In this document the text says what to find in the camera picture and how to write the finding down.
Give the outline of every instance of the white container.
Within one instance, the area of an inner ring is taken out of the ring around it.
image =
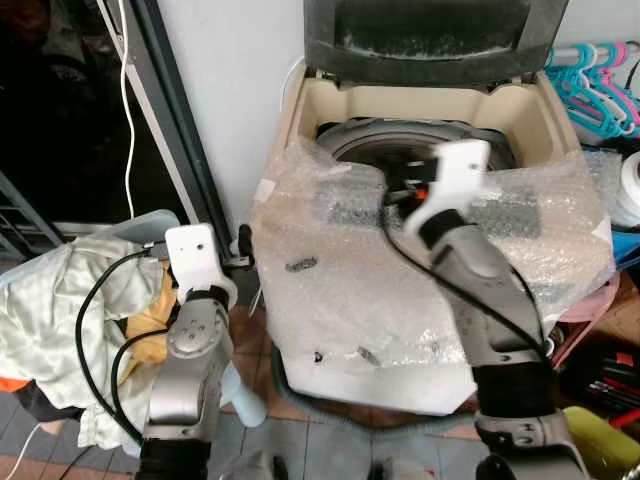
[[[611,222],[614,225],[621,227],[635,227],[640,225],[639,164],[640,152],[631,155],[622,165],[616,205],[613,212],[611,212]]]

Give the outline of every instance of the electrical cord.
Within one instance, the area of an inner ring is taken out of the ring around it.
[[[71,469],[73,467],[76,466],[76,464],[82,460],[82,457],[84,457],[87,453],[89,453],[90,450],[92,450],[95,447],[95,445],[91,445],[90,447],[85,448],[84,450],[82,450],[77,456],[76,458],[74,458],[71,463],[69,465],[67,465],[67,468],[64,470],[64,472],[62,472],[62,475],[60,475],[60,478],[58,478],[58,480],[64,480],[64,477],[67,476],[67,474],[71,471]]]
[[[115,408],[116,413],[120,415],[121,420],[127,424],[127,427],[131,430],[136,430],[136,427],[131,423],[127,415],[124,413],[124,409],[122,408],[122,404],[120,403],[120,396],[118,395],[118,370],[120,369],[120,361],[122,357],[126,353],[129,348],[136,342],[139,342],[143,338],[151,337],[154,335],[160,335],[163,333],[167,333],[169,331],[168,328],[163,328],[161,330],[153,330],[151,332],[141,333],[133,338],[127,340],[122,347],[116,353],[116,356],[113,359],[113,365],[111,366],[111,399],[113,400],[113,406]]]
[[[93,288],[91,288],[87,297],[82,303],[82,306],[78,311],[78,317],[76,318],[76,329],[75,329],[75,342],[76,342],[76,350],[78,353],[78,360],[80,361],[80,368],[82,369],[82,374],[84,375],[84,378],[87,381],[87,384],[89,385],[89,389],[91,390],[91,393],[93,393],[93,396],[95,397],[97,402],[100,404],[100,406],[105,410],[105,412],[107,412],[109,416],[111,416],[111,418],[113,418],[116,421],[116,423],[118,423],[118,425],[120,425],[124,429],[124,431],[127,432],[127,434],[129,434],[129,436],[139,445],[142,445],[142,434],[137,429],[131,428],[130,423],[127,424],[127,422],[123,420],[122,415],[116,412],[111,407],[111,405],[109,405],[109,403],[102,396],[102,393],[96,386],[93,380],[93,377],[91,376],[91,372],[89,371],[89,365],[87,364],[87,359],[84,354],[84,348],[82,346],[82,321],[84,319],[84,314],[86,313],[87,309],[89,308],[89,305],[91,304],[91,300],[93,300],[93,297],[95,297],[96,293],[98,293],[98,290],[100,290],[100,287],[102,287],[102,285],[107,280],[107,278],[109,278],[109,275],[111,275],[111,273],[113,273],[113,271],[123,263],[126,263],[130,260],[134,260],[136,258],[147,256],[148,254],[149,254],[148,248],[140,250],[139,252],[132,253],[130,255],[122,257],[120,260],[115,261],[113,264],[109,266],[109,268],[107,268],[104,271],[104,273],[100,276],[100,278],[98,278],[95,285],[93,286]]]
[[[127,203],[129,204],[129,214],[131,219],[135,217],[133,210],[133,200],[131,198],[131,165],[133,164],[133,149],[136,144],[136,129],[133,125],[133,117],[129,108],[129,100],[127,98],[127,62],[129,61],[129,30],[127,28],[127,15],[124,10],[124,0],[118,0],[118,8],[120,9],[120,24],[122,29],[122,64],[120,65],[120,94],[122,95],[122,105],[124,113],[129,123],[129,132],[131,139],[129,141],[129,154],[127,156],[127,168],[124,174],[124,189],[127,194]]]
[[[5,480],[11,480],[13,478],[13,476],[15,475],[15,473],[18,471],[18,467],[20,466],[20,463],[22,462],[24,454],[27,451],[27,448],[29,447],[29,444],[31,443],[31,440],[33,439],[33,436],[36,434],[36,432],[38,431],[39,428],[40,428],[40,424],[36,423],[35,427],[33,427],[33,430],[31,430],[31,433],[29,433],[29,436],[25,440],[24,445],[22,446],[22,450],[20,450],[20,454],[18,455],[18,459],[16,460],[15,465],[13,466],[13,468],[11,469],[11,471],[9,472],[9,475],[7,475]]]
[[[451,293],[456,295],[461,300],[464,300],[469,305],[471,305],[471,306],[477,308],[478,310],[482,311],[485,315],[489,315],[489,316],[493,317],[502,326],[504,326],[505,328],[508,328],[511,332],[513,332],[516,336],[518,336],[524,343],[526,343],[527,346],[529,348],[531,348],[531,350],[536,352],[536,354],[540,357],[540,360],[541,360],[542,363],[548,364],[549,360],[548,360],[548,358],[546,356],[546,352],[545,352],[543,346],[541,344],[539,344],[531,335],[529,335],[527,332],[525,332],[522,328],[520,328],[518,325],[513,323],[511,320],[506,318],[504,315],[502,315],[501,313],[497,312],[496,310],[494,310],[493,308],[491,308],[490,306],[488,306],[487,304],[485,304],[484,302],[482,302],[481,300],[476,298],[471,293],[469,293],[466,290],[458,287],[457,285],[454,285],[453,283],[451,283],[446,278],[442,277],[441,275],[439,275],[438,273],[434,272],[430,268],[422,265],[420,262],[418,262],[417,260],[412,258],[409,254],[407,254],[395,242],[395,240],[391,236],[391,233],[389,232],[388,218],[387,218],[387,212],[386,212],[386,206],[387,206],[386,200],[387,200],[387,197],[388,197],[388,191],[385,192],[384,196],[382,197],[382,202],[380,204],[380,208],[378,209],[378,224],[379,224],[380,229],[382,230],[382,234],[383,234],[385,240],[387,241],[387,243],[389,244],[389,246],[398,255],[400,255],[407,263],[409,263],[410,265],[412,265],[414,268],[418,269],[422,273],[426,274],[427,276],[431,277],[433,280],[436,281],[436,283],[438,283],[438,285],[440,285],[441,287],[446,288],[447,290],[449,290]],[[522,282],[523,287],[525,288],[525,292],[528,292],[527,295],[531,295],[532,298],[533,298],[533,294],[529,290],[529,287],[526,286],[526,282],[524,282],[524,279],[522,278],[522,276],[520,276],[520,274],[515,269],[513,269],[513,270],[514,270],[514,273],[516,274],[516,276],[519,276],[519,279]]]

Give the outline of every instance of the washing machine drum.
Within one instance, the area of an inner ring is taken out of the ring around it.
[[[324,127],[316,142],[340,162],[383,168],[381,164],[389,161],[426,161],[432,158],[434,144],[474,138],[491,145],[489,170],[517,168],[503,133],[464,122],[356,118]]]

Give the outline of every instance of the gray floor tile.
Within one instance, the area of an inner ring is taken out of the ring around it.
[[[237,415],[222,413],[218,418],[216,439],[209,458],[209,479],[218,479],[229,462],[240,456],[244,426]]]
[[[242,456],[264,450],[280,455],[289,472],[289,480],[302,480],[307,445],[307,423],[267,418],[258,428],[248,428]]]
[[[140,466],[140,460],[130,457],[122,448],[115,448],[108,466],[108,471],[113,473],[135,473]]]
[[[440,471],[437,441],[424,433],[398,432],[374,437],[374,461],[382,463],[389,458],[407,460],[427,470]]]
[[[78,448],[79,431],[80,424],[78,422],[73,420],[65,422],[60,432],[58,443],[53,450],[53,455],[49,459],[50,462],[60,465],[67,465],[73,462],[80,452],[84,450],[84,448]],[[93,447],[78,460],[77,465],[104,471],[109,466],[112,456],[113,450],[102,450],[99,447]]]
[[[476,466],[489,455],[482,442],[442,437],[437,442],[443,480],[475,479]]]
[[[10,393],[0,392],[0,435],[9,425],[18,407],[20,407],[20,404],[16,397]]]
[[[19,407],[2,433],[0,454],[17,455],[20,453],[35,424],[36,421],[33,417],[22,407]],[[51,456],[57,441],[58,437],[56,435],[50,435],[43,430],[38,430],[25,452],[25,457],[46,461]]]
[[[343,427],[310,424],[305,480],[365,480],[370,468],[370,438]]]

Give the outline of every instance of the tiled floor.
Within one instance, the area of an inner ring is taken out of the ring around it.
[[[365,480],[373,462],[384,462],[389,457],[417,462],[445,480],[474,478],[475,465],[487,451],[481,443],[470,440],[475,438],[470,425],[449,432],[446,437],[422,433],[372,437],[322,423],[288,405],[278,395],[271,374],[271,341],[265,329],[265,313],[258,311],[253,318],[248,318],[247,313],[247,308],[238,307],[231,316],[234,361],[244,381],[267,403],[270,418],[258,428],[247,429],[233,413],[233,407],[223,408],[209,460],[210,479],[218,479],[231,462],[260,450],[282,456],[291,480]],[[325,406],[372,426],[413,419],[408,414],[337,402]],[[15,455],[34,424],[12,396],[0,395],[0,478],[12,468]],[[39,431],[14,479],[58,479],[80,452],[76,447],[77,432],[74,423],[67,423],[57,436]],[[96,449],[65,478],[124,480],[137,467],[138,461],[120,449]]]

